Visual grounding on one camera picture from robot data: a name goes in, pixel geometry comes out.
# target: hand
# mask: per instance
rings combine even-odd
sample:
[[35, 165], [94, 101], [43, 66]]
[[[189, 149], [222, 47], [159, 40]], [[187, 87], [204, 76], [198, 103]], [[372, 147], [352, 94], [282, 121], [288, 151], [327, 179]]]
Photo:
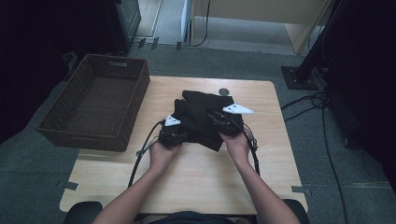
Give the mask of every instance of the hand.
[[236, 137], [230, 137], [219, 133], [227, 146], [228, 153], [236, 166], [248, 163], [248, 140], [240, 133]]
[[163, 144], [157, 142], [149, 149], [150, 156], [150, 170], [155, 170], [162, 173], [169, 163], [180, 151], [182, 144], [175, 147], [164, 147]]

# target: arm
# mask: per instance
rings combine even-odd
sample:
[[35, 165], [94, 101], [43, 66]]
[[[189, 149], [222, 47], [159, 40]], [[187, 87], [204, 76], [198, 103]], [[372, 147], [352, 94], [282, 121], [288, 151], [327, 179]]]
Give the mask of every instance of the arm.
[[248, 142], [220, 134], [263, 223], [300, 223], [289, 207], [268, 187], [248, 161]]
[[154, 144], [149, 150], [150, 166], [148, 171], [109, 203], [93, 223], [132, 223], [150, 190], [160, 179], [180, 148], [181, 145], [168, 149], [160, 143]]

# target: white triangular piece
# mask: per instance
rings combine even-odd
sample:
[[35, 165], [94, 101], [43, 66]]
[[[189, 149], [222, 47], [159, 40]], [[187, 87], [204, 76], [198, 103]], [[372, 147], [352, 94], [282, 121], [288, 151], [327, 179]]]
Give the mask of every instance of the white triangular piece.
[[168, 117], [166, 118], [165, 126], [178, 125], [180, 123], [181, 123], [180, 120], [175, 119], [174, 117], [168, 115]]
[[254, 111], [237, 103], [223, 107], [223, 111], [231, 114], [253, 114]]

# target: brown wicker basket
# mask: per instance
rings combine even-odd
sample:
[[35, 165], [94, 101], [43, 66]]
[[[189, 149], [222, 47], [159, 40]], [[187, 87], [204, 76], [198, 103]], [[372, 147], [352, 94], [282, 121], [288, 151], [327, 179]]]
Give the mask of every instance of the brown wicker basket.
[[148, 86], [146, 60], [89, 54], [37, 130], [58, 147], [125, 151]]

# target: person's right arm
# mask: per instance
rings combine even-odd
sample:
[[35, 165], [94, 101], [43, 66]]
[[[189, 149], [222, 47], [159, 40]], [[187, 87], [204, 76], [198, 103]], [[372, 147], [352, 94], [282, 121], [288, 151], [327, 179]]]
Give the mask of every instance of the person's right arm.
[[233, 163], [241, 175], [251, 200], [263, 223], [300, 223], [297, 216], [256, 173], [248, 161], [248, 141], [240, 133], [236, 137], [220, 134]]

